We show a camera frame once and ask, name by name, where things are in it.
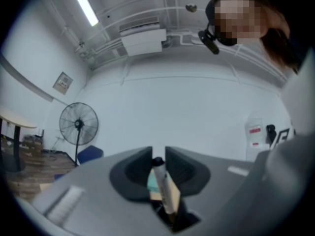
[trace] marker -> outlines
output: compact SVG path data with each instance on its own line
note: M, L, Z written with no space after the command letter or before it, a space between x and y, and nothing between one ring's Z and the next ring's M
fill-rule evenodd
M169 188L166 165L161 157L152 159L152 167L154 175L156 176L159 192L162 197L162 204L165 212L169 217L169 220L174 223L176 218L176 212L173 207L172 193Z

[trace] wooden floor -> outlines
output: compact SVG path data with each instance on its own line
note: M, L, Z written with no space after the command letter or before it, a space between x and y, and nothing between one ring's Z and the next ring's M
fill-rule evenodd
M13 154L2 139L4 153ZM18 173L5 172L9 188L13 194L31 201L41 192L40 184L54 182L55 174L66 174L74 168L73 162L65 154L48 154L20 148L20 158L25 161L25 169Z

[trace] white ceiling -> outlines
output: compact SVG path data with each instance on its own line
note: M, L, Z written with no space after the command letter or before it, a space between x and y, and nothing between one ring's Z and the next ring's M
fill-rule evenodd
M120 39L119 26L121 24L158 16L161 28L166 28L168 33L179 31L197 33L207 26L206 15L202 10L195 13L188 12L185 10L185 5L195 3L198 9L205 9L209 2L209 0L89 0L99 18L99 23L91 27L77 0L49 1L53 5L53 11L51 8L50 11L62 27L66 26L64 28L65 35L74 45L76 52L89 63L91 69L126 55L126 50L119 42L113 48L99 51L110 47L111 43ZM165 9L169 7L181 7L181 9ZM156 11L141 13L152 9L156 9ZM141 14L122 20L135 13ZM265 59L259 44L247 45L248 49L243 47L246 48L246 45L243 45L239 50L239 46L222 47L222 50L230 54L243 55L243 59L247 61L249 58L253 58L254 62L258 60L257 64L260 64L264 69L270 69L279 74L279 77L283 77L283 74Z

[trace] fan grille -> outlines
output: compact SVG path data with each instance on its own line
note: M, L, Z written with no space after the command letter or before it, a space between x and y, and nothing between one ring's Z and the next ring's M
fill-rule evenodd
M71 144L85 145L95 137L98 130L98 119L95 111L85 103L76 102L67 106L61 113L59 128L63 137Z

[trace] ceiling light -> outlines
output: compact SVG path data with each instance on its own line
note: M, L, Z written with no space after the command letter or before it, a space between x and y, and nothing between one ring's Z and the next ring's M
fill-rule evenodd
M88 0L78 0L84 14L86 15L86 17L88 18L90 24L92 26L96 25L99 20L97 18L97 16L95 15L90 3Z

